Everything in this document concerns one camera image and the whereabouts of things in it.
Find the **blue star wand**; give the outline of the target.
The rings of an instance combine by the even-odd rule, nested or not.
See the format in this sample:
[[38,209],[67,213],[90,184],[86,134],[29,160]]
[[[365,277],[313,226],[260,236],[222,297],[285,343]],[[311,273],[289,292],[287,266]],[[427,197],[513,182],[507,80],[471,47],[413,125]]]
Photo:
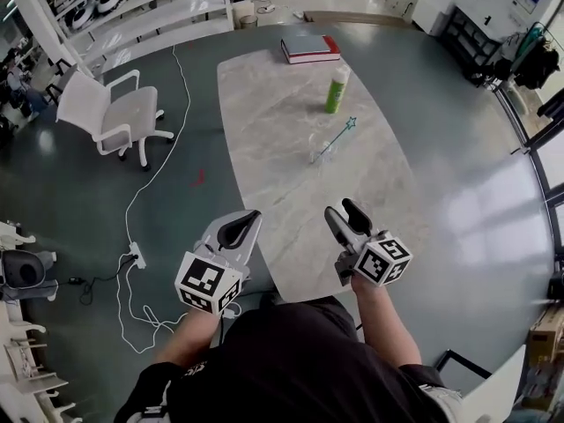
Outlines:
[[346,121],[345,125],[341,129],[341,131],[333,137],[329,141],[322,141],[319,147],[316,147],[312,154],[310,155],[310,163],[315,163],[318,159],[320,159],[326,152],[330,151],[338,142],[338,140],[349,131],[353,130],[356,127],[357,118],[350,116],[349,119]]

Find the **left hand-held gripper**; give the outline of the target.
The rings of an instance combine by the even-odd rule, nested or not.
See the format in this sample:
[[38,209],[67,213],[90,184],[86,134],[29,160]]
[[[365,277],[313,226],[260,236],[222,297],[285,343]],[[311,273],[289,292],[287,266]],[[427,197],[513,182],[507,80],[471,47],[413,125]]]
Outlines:
[[248,279],[247,263],[262,222],[258,210],[231,212],[213,220],[193,251],[184,254],[174,282],[180,301],[221,315]]

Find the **white office chair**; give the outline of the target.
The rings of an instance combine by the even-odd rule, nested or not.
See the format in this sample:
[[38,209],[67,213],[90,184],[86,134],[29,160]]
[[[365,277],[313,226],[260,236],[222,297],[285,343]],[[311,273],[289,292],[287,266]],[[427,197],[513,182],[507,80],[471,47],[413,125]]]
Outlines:
[[63,89],[56,110],[56,121],[71,124],[90,135],[102,156],[116,153],[120,160],[134,145],[143,170],[151,166],[145,144],[150,137],[175,141],[171,131],[158,130],[156,122],[164,116],[158,108],[158,90],[139,85],[140,72],[131,70],[103,85],[81,71],[74,72]]

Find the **black stool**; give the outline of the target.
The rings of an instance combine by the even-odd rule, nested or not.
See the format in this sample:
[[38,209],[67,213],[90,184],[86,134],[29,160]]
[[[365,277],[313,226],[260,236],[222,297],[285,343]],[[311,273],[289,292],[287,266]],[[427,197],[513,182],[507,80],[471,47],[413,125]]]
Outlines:
[[61,58],[56,63],[51,63],[49,70],[54,73],[54,76],[49,80],[45,93],[57,105],[59,98],[63,94],[64,87],[68,84],[71,76],[78,70],[78,65],[76,63],[71,65],[64,58]]

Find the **white flat board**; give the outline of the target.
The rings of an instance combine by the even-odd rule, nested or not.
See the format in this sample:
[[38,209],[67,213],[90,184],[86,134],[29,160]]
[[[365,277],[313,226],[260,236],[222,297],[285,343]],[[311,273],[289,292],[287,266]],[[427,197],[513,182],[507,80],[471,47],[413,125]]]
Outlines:
[[519,387],[526,346],[519,349],[478,387],[463,397],[463,423],[504,423]]

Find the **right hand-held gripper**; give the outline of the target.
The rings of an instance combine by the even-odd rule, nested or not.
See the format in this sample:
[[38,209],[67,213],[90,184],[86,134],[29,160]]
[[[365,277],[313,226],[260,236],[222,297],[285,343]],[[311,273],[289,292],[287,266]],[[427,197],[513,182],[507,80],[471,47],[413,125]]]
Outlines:
[[331,206],[324,210],[324,218],[331,233],[347,250],[335,263],[341,283],[346,285],[353,274],[362,276],[377,287],[399,280],[413,259],[411,251],[389,231],[381,231],[366,241],[359,253],[350,253],[354,251],[354,233],[370,237],[373,223],[352,199],[344,198],[342,206],[347,214],[347,221]]

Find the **white wooden rack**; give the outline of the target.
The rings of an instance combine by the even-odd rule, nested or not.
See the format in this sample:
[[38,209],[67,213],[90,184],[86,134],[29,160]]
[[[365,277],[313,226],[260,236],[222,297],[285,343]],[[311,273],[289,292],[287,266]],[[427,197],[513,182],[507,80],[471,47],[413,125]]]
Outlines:
[[[22,233],[18,223],[0,221],[0,253],[28,251],[26,247],[35,242],[34,236]],[[35,360],[34,352],[47,345],[34,334],[45,334],[47,328],[24,319],[23,301],[29,300],[0,301],[0,421],[83,423],[82,418],[70,414],[74,403],[54,402],[69,383]]]

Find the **white shelf unit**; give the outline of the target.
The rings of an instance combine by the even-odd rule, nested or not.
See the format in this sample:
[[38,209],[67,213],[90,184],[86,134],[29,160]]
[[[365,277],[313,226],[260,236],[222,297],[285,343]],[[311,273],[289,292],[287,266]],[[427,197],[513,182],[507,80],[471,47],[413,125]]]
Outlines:
[[53,0],[13,0],[50,62],[64,58],[91,76],[158,50],[234,29],[230,0],[125,0],[76,33],[57,24]]

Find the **black shelf rack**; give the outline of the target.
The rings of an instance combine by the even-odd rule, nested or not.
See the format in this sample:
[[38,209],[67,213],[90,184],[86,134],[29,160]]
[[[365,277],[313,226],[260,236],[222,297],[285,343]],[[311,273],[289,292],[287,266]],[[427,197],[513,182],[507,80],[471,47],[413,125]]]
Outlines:
[[458,62],[463,76],[476,86],[482,85],[501,41],[490,37],[458,6],[451,12],[439,39]]

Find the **black metal frame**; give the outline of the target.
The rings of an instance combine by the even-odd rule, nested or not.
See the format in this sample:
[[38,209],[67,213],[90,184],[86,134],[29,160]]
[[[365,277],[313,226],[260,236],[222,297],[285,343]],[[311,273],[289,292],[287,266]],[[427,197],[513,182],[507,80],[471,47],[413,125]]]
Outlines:
[[462,367],[470,370],[475,375],[479,376],[480,378],[482,378],[484,380],[488,379],[492,375],[486,369],[480,367],[476,363],[472,362],[471,360],[465,358],[463,355],[461,355],[458,352],[455,352],[451,349],[446,350],[444,352],[444,354],[439,358],[438,362],[435,365],[436,370],[438,372],[441,372],[446,367],[447,363],[450,360],[457,362]]

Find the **person's black shirt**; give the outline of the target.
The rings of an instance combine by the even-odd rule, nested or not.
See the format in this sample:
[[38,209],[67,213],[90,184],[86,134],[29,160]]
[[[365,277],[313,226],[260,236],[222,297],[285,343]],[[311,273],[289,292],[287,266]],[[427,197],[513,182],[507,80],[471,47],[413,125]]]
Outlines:
[[190,366],[138,377],[115,423],[448,423],[435,369],[395,367],[358,340],[335,299],[250,310]]

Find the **white and grey machine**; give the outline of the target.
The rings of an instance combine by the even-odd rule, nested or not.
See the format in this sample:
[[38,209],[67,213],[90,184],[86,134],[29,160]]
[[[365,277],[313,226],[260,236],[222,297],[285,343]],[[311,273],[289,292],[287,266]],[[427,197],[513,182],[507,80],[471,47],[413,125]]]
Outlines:
[[8,249],[0,253],[0,301],[56,298],[59,283],[51,271],[56,252]]

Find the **brown cardboard box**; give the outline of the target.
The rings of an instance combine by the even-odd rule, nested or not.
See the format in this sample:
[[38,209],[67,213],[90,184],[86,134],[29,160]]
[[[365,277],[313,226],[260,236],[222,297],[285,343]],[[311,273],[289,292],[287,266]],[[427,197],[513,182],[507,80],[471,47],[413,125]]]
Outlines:
[[549,306],[531,326],[527,359],[529,370],[523,406],[551,411],[564,380],[564,304]]

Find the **clear plastic cup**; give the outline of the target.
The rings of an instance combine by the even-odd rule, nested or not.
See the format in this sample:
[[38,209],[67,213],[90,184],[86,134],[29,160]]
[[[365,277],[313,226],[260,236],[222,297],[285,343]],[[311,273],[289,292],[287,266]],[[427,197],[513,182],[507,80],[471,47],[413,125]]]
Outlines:
[[323,133],[312,133],[308,139],[309,163],[314,165],[327,160],[337,149],[335,137]]

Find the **person's left forearm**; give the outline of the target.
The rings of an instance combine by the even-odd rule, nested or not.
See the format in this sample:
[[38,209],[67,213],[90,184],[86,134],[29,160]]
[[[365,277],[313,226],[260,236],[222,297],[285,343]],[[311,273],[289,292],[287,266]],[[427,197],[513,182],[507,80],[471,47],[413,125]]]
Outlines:
[[191,309],[155,358],[156,363],[171,363],[189,368],[196,365],[210,349],[219,327],[219,316]]

